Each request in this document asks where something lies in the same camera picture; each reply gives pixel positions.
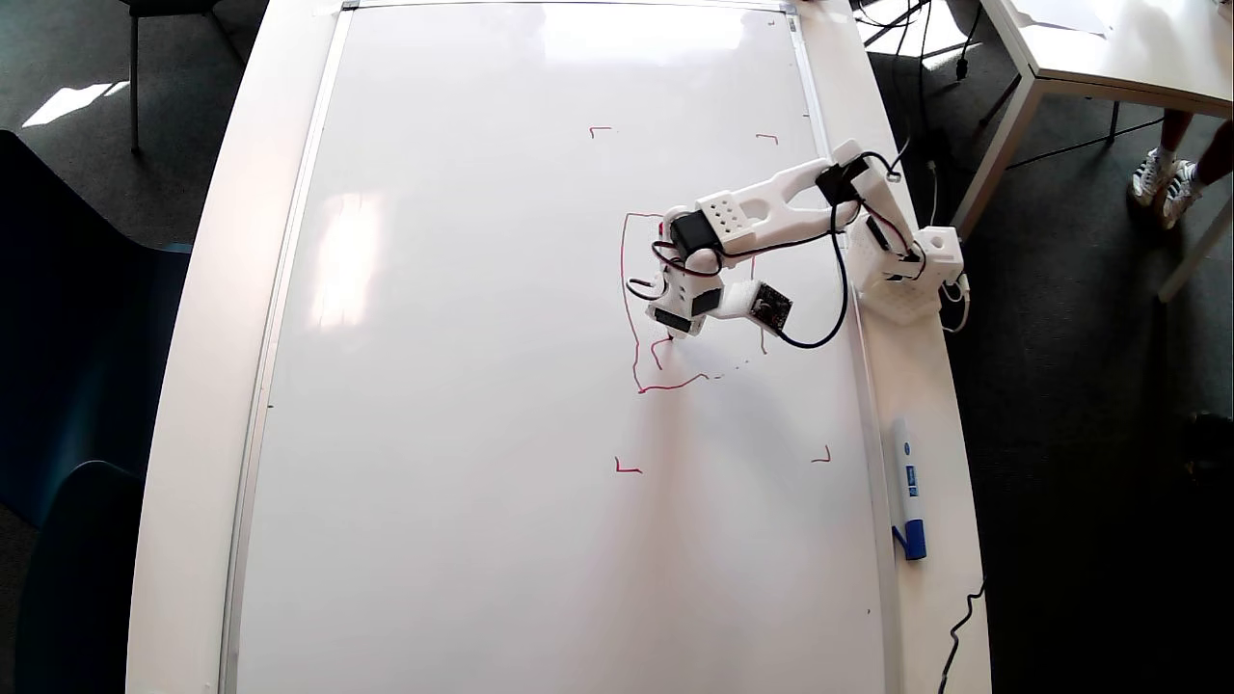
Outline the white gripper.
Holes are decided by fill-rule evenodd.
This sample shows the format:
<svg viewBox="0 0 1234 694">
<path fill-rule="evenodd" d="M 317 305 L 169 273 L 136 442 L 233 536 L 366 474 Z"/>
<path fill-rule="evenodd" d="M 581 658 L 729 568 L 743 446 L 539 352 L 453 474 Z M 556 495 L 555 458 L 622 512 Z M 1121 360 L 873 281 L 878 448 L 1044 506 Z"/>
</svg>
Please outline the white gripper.
<svg viewBox="0 0 1234 694">
<path fill-rule="evenodd" d="M 685 340 L 705 328 L 707 312 L 717 307 L 723 280 L 718 272 L 710 277 L 661 268 L 653 280 L 643 280 L 642 296 L 647 316 L 661 325 L 668 340 Z"/>
</svg>

